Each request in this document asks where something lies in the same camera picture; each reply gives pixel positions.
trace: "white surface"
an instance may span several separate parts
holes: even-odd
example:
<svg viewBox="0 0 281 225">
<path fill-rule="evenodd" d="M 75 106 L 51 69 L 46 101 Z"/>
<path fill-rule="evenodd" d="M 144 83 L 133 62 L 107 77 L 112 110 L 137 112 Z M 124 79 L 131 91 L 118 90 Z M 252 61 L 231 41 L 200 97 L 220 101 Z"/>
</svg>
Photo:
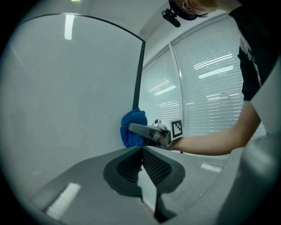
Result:
<svg viewBox="0 0 281 225">
<path fill-rule="evenodd" d="M 157 189 L 147 174 L 144 166 L 141 166 L 142 171 L 139 172 L 139 179 L 137 185 L 141 187 L 142 198 L 153 211 L 156 206 Z"/>
<path fill-rule="evenodd" d="M 268 79 L 251 101 L 269 134 L 281 132 L 280 71 L 281 57 L 279 56 Z"/>
<path fill-rule="evenodd" d="M 55 202 L 47 209 L 46 214 L 55 220 L 60 220 L 67 211 L 70 204 L 77 196 L 81 186 L 69 183 L 66 189 L 60 194 Z"/>
<path fill-rule="evenodd" d="M 95 19 L 65 15 L 22 24 L 1 68 L 1 155 L 31 197 L 75 163 L 124 148 L 142 42 Z"/>
</svg>

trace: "window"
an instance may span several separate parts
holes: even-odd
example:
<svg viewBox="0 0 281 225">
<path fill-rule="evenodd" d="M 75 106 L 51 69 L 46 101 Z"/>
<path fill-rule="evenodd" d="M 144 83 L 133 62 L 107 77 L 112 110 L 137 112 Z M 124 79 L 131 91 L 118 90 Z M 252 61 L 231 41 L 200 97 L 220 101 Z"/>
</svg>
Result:
<svg viewBox="0 0 281 225">
<path fill-rule="evenodd" d="M 169 47 L 166 47 L 143 69 L 139 107 L 145 111 L 148 125 L 151 125 L 156 119 L 181 117 L 180 104 L 180 80 L 172 54 Z"/>
<path fill-rule="evenodd" d="M 148 124 L 182 117 L 185 137 L 233 126 L 244 97 L 239 44 L 235 21 L 223 15 L 181 35 L 172 49 L 164 48 L 142 73 L 139 106 Z M 261 124 L 253 138 L 265 133 Z"/>
<path fill-rule="evenodd" d="M 183 92 L 184 136 L 213 134 L 233 126 L 243 103 L 235 21 L 224 18 L 203 25 L 174 43 Z M 262 124 L 254 138 L 261 135 L 265 135 Z"/>
</svg>

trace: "black t-shirt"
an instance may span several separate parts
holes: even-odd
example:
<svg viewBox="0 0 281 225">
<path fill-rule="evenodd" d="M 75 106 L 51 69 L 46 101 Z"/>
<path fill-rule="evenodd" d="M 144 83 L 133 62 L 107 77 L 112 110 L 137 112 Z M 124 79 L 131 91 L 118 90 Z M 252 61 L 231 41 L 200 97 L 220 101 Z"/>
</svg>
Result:
<svg viewBox="0 0 281 225">
<path fill-rule="evenodd" d="M 274 46 L 266 22 L 248 7 L 243 5 L 229 15 L 236 21 L 241 35 L 238 57 L 244 80 L 242 93 L 244 100 L 250 101 L 275 65 L 278 46 Z"/>
</svg>

